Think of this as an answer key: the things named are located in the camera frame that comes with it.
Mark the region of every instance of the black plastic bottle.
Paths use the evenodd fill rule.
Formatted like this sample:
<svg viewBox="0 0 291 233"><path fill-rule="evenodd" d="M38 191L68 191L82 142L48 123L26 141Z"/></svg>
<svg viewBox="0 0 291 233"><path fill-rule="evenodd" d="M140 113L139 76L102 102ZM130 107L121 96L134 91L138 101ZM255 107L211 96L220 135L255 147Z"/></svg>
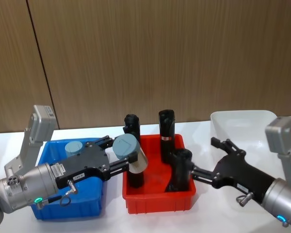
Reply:
<svg viewBox="0 0 291 233"><path fill-rule="evenodd" d="M128 114L125 119L125 126L123 127L124 133L130 133L134 135L141 147L141 140L140 140L140 123L139 118L135 114ZM131 187L139 188L144 185L144 173L131 173L130 171L127 172L128 182Z"/></svg>
<svg viewBox="0 0 291 233"><path fill-rule="evenodd" d="M190 185L190 171L188 164L192 160L192 152L187 149L175 149L171 163L171 179L166 192L188 191Z"/></svg>
<svg viewBox="0 0 291 233"><path fill-rule="evenodd" d="M170 163L171 154L175 149L175 112L162 110L159 112L161 135L161 159L165 164Z"/></svg>

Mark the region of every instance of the label sticker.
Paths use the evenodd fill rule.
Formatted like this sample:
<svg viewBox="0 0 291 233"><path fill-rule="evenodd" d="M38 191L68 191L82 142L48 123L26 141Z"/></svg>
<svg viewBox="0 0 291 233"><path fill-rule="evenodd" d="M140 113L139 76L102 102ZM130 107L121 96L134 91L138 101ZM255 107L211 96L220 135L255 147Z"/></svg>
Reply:
<svg viewBox="0 0 291 233"><path fill-rule="evenodd" d="M77 180L79 180L79 179L81 179L81 178L83 178L83 177L85 177L85 174L84 174L84 173L82 173L82 174L80 174L80 175L77 175L77 176L73 177L73 180L74 180L74 181L77 181Z"/></svg>
<svg viewBox="0 0 291 233"><path fill-rule="evenodd" d="M163 141L171 141L172 140L172 137L161 137L161 139L163 140Z"/></svg>
<svg viewBox="0 0 291 233"><path fill-rule="evenodd" d="M55 178L63 176L66 172L64 165L56 163L52 166L50 166L50 169L52 169L52 172L54 173Z"/></svg>
<svg viewBox="0 0 291 233"><path fill-rule="evenodd" d="M240 190L244 191L245 193L249 192L249 189L247 189L246 187L242 186L241 184L237 184L237 188L239 188Z"/></svg>
<svg viewBox="0 0 291 233"><path fill-rule="evenodd" d="M49 106L44 106L45 111L48 113L50 117L55 117L52 109Z"/></svg>

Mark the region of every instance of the gray cap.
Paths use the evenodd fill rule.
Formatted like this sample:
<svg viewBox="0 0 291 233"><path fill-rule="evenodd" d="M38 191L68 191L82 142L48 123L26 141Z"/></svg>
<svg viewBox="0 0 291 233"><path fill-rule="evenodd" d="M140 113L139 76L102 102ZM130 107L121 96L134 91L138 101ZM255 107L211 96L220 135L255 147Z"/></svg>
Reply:
<svg viewBox="0 0 291 233"><path fill-rule="evenodd" d="M118 159L122 159L133 152L139 153L140 144L134 135L126 133L115 139L113 142L113 151Z"/></svg>
<svg viewBox="0 0 291 233"><path fill-rule="evenodd" d="M66 151L67 157L78 154L82 150L82 148L83 148L83 144L80 141L69 142L65 146L65 151Z"/></svg>

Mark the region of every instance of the red plastic bin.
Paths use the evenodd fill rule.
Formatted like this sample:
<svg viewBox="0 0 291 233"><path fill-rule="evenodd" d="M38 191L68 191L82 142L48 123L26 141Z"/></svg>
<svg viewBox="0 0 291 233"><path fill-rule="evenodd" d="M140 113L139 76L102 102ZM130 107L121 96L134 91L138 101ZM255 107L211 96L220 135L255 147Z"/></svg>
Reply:
<svg viewBox="0 0 291 233"><path fill-rule="evenodd" d="M184 148L182 136L175 135L176 148ZM148 158L144 171L145 183L140 188L130 187L127 174L123 173L123 198L129 214L189 210L196 193L194 181L185 192L165 193L171 178L171 167L161 162L160 135L142 135L141 147Z"/></svg>

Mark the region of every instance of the green led light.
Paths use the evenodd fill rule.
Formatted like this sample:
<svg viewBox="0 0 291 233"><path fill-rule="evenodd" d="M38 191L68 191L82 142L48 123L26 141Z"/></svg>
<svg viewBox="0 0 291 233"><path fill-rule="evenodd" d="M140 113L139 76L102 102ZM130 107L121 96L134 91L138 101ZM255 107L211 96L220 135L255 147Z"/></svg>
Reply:
<svg viewBox="0 0 291 233"><path fill-rule="evenodd" d="M43 198L37 198L36 200L34 200L34 203L39 203L43 200Z"/></svg>

